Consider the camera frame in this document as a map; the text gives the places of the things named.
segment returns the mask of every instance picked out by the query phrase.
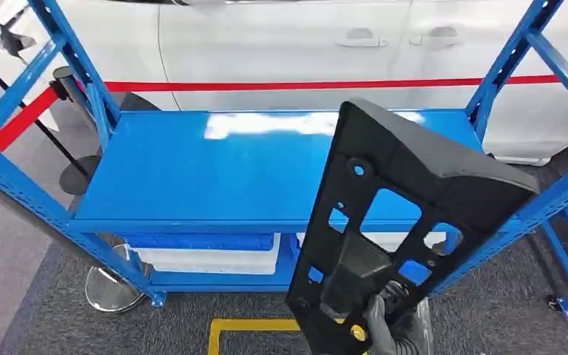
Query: yellow tape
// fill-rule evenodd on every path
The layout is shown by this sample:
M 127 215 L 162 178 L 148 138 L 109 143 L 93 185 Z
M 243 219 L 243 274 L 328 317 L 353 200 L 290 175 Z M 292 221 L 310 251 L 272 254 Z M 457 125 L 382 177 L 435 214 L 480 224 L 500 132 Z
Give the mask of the yellow tape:
M 208 339 L 208 355 L 219 355 L 219 338 L 221 331 L 300 331 L 295 319 L 219 319 L 214 318 L 210 323 Z M 365 331 L 358 325 L 352 328 L 358 340 L 365 339 Z

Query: red stripe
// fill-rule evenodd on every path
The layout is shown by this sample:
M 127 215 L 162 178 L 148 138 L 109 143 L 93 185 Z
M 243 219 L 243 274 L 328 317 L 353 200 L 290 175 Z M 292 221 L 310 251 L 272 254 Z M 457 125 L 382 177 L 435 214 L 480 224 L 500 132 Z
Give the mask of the red stripe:
M 381 81 L 314 81 L 288 83 L 139 83 L 108 81 L 112 92 L 141 91 L 256 91 L 256 90 L 313 90 L 313 89 L 374 89 L 391 87 L 461 87 L 478 85 L 482 78 L 381 80 Z M 555 75 L 523 75 L 509 79 L 508 84 L 558 83 Z
M 462 87 L 478 85 L 482 78 L 449 78 L 419 80 L 380 81 L 314 81 L 288 83 L 141 83 L 130 81 L 107 81 L 111 92 L 143 91 L 258 91 L 258 90 L 315 90 L 315 89 L 379 89 L 391 87 Z M 553 84 L 558 83 L 555 75 L 515 76 L 507 84 Z M 38 116 L 44 112 L 57 96 L 48 87 L 29 106 L 20 111 L 0 130 L 0 152 L 3 152 Z
M 43 91 L 31 104 L 22 109 L 0 130 L 0 152 L 3 152 L 26 129 L 31 126 L 44 110 L 58 99 L 52 87 Z

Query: white car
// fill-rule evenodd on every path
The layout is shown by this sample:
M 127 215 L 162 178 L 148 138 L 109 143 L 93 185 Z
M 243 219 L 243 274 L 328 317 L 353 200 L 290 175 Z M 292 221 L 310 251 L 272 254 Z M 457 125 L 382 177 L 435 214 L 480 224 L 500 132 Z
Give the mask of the white car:
M 530 0 L 59 0 L 101 77 L 138 82 L 358 81 L 481 78 Z M 4 49 L 13 81 L 48 39 L 25 0 L 5 0 L 0 24 L 26 36 Z M 568 2 L 544 32 L 568 59 Z M 52 80 L 57 58 L 26 100 Z M 514 75 L 549 75 L 531 51 Z M 460 107 L 475 87 L 262 92 L 139 92 L 160 109 L 336 109 L 352 96 L 386 107 Z M 57 129 L 46 112 L 41 120 Z M 507 85 L 484 142 L 496 157 L 546 163 L 568 145 L 561 84 Z

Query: screw hole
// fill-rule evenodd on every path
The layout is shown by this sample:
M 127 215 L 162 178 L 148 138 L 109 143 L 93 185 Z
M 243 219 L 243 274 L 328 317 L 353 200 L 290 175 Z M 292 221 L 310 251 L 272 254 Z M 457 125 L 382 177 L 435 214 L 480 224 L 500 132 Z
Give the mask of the screw hole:
M 360 165 L 356 165 L 356 166 L 354 167 L 354 172 L 355 172 L 356 175 L 358 175 L 358 176 L 363 176 L 363 175 L 365 174 L 365 169 L 364 169 L 362 166 L 360 166 Z

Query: shelf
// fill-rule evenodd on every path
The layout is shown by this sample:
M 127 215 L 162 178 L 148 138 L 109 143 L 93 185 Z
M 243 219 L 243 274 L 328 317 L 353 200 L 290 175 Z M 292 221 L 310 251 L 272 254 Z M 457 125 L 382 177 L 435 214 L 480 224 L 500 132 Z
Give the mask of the shelf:
M 462 109 L 396 111 L 481 152 Z M 338 112 L 124 112 L 71 221 L 79 231 L 305 231 Z M 388 192 L 365 231 L 419 218 Z

